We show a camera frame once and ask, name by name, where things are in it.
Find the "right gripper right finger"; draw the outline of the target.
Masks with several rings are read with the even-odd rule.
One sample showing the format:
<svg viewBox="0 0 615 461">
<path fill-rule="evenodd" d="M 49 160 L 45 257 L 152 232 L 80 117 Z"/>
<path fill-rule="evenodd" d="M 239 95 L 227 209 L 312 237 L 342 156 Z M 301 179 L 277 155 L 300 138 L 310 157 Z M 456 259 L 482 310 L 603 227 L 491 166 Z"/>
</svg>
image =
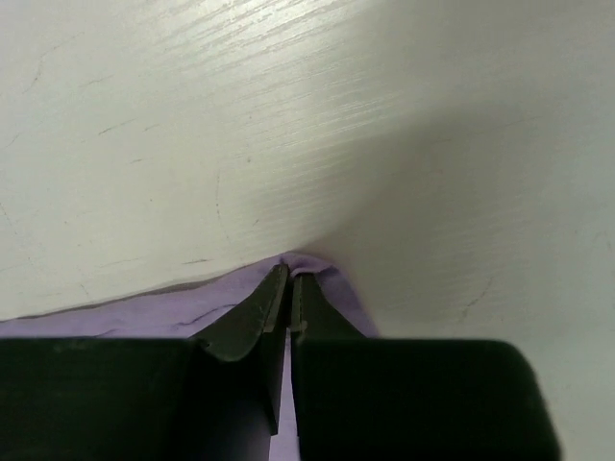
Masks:
<svg viewBox="0 0 615 461">
<path fill-rule="evenodd" d="M 305 460 L 557 460 L 535 373 L 512 345 L 362 334 L 294 281 L 291 377 Z"/>
</svg>

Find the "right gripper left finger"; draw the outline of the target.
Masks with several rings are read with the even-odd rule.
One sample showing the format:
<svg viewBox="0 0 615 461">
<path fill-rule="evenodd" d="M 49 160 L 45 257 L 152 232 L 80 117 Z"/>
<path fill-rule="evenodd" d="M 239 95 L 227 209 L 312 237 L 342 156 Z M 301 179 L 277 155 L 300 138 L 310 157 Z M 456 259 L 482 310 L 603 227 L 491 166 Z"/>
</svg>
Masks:
<svg viewBox="0 0 615 461">
<path fill-rule="evenodd" d="M 1 342 L 5 460 L 264 460 L 277 432 L 289 270 L 186 338 Z"/>
</svg>

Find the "purple t-shirt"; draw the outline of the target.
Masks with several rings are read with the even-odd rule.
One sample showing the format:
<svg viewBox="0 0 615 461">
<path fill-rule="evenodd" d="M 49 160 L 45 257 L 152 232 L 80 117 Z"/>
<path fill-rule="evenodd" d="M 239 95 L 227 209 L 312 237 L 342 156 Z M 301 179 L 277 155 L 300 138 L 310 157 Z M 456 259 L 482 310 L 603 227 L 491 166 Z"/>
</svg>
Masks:
<svg viewBox="0 0 615 461">
<path fill-rule="evenodd" d="M 232 272 L 202 286 L 165 293 L 132 297 L 115 303 L 74 308 L 55 314 L 18 318 L 1 325 L 1 342 L 6 338 L 39 337 L 130 337 L 186 338 L 211 325 L 244 301 L 270 270 L 284 265 L 289 270 L 285 311 L 285 342 L 280 419 L 269 443 L 268 459 L 274 447 L 281 458 L 299 456 L 296 418 L 290 377 L 285 367 L 291 360 L 291 314 L 294 281 L 308 275 L 317 279 L 327 301 L 362 334 L 370 336 L 375 327 L 360 306 L 350 283 L 330 264 L 311 256 L 280 255 Z"/>
</svg>

